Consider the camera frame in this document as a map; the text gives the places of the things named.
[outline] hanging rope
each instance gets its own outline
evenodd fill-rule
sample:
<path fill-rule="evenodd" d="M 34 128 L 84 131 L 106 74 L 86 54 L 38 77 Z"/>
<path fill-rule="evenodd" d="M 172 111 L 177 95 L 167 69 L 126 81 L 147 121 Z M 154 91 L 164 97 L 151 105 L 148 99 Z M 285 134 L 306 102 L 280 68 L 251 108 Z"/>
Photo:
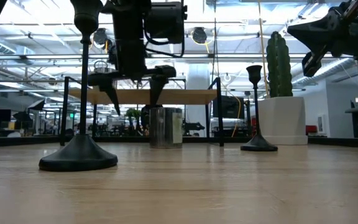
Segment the hanging rope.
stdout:
<path fill-rule="evenodd" d="M 262 44 L 262 63 L 264 68 L 264 81 L 265 81 L 265 89 L 266 89 L 266 98 L 270 97 L 269 89 L 267 88 L 267 76 L 266 76 L 266 66 L 265 66 L 265 46 L 264 46 L 264 32 L 262 29 L 262 13 L 260 10 L 260 2 L 261 0 L 258 0 L 258 8 L 259 8 L 259 29 L 260 29 L 260 43 Z"/>

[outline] shelf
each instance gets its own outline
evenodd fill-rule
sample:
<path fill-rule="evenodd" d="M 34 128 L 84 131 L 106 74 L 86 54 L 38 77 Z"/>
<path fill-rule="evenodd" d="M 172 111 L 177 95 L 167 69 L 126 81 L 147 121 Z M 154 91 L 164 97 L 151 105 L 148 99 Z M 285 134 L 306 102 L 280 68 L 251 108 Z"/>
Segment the shelf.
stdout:
<path fill-rule="evenodd" d="M 150 104 L 149 90 L 116 90 L 118 102 L 125 104 Z M 68 94 L 81 98 L 81 90 L 71 89 Z M 206 105 L 216 98 L 216 90 L 163 90 L 157 104 L 160 105 Z M 98 105 L 112 104 L 105 92 L 88 90 L 88 102 Z"/>

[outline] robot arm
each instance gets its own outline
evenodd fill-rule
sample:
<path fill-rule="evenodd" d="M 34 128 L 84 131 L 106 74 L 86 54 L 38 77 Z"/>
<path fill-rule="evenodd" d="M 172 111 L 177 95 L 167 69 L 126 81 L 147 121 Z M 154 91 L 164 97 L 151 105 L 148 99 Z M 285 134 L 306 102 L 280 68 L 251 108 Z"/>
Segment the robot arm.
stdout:
<path fill-rule="evenodd" d="M 329 9 L 322 19 L 288 27 L 288 33 L 304 43 L 311 52 L 302 60 L 303 74 L 312 77 L 321 68 L 327 52 L 358 58 L 358 0 L 342 2 Z"/>
<path fill-rule="evenodd" d="M 96 73 L 88 78 L 88 85 L 99 86 L 110 97 L 119 114 L 116 90 L 111 82 L 119 79 L 150 80 L 150 104 L 155 105 L 168 78 L 176 76 L 175 68 L 164 65 L 148 69 L 145 65 L 146 50 L 172 57 L 181 57 L 184 52 L 184 20 L 187 7 L 181 2 L 156 2 L 151 0 L 109 0 L 101 10 L 111 14 L 114 23 L 115 47 L 109 53 L 109 62 L 116 66 L 112 73 Z M 144 37 L 155 45 L 182 44 L 182 54 L 147 49 Z M 166 38 L 157 42 L 156 38 Z"/>

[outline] wooden table surface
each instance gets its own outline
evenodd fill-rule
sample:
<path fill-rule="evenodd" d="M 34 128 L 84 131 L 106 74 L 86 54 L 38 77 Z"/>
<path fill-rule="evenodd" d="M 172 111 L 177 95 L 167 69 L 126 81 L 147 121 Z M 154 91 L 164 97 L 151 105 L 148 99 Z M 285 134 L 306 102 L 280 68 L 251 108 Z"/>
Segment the wooden table surface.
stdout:
<path fill-rule="evenodd" d="M 150 104 L 149 90 L 116 90 L 118 102 L 125 104 Z M 81 90 L 71 89 L 68 94 L 81 98 Z M 157 104 L 160 105 L 206 105 L 216 98 L 216 90 L 162 90 Z M 88 90 L 88 102 L 99 105 L 111 104 L 105 92 Z"/>
<path fill-rule="evenodd" d="M 99 145 L 117 167 L 45 172 L 58 144 L 0 147 L 0 223 L 358 223 L 358 148 Z"/>

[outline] cylindrical metal container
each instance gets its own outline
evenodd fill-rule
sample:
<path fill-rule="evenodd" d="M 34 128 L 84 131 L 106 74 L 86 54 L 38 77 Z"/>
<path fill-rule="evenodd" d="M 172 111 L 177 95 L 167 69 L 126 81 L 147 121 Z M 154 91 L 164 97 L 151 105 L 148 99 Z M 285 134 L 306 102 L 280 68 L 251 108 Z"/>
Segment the cylindrical metal container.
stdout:
<path fill-rule="evenodd" d="M 178 149 L 183 141 L 182 113 L 179 108 L 150 110 L 150 147 Z"/>

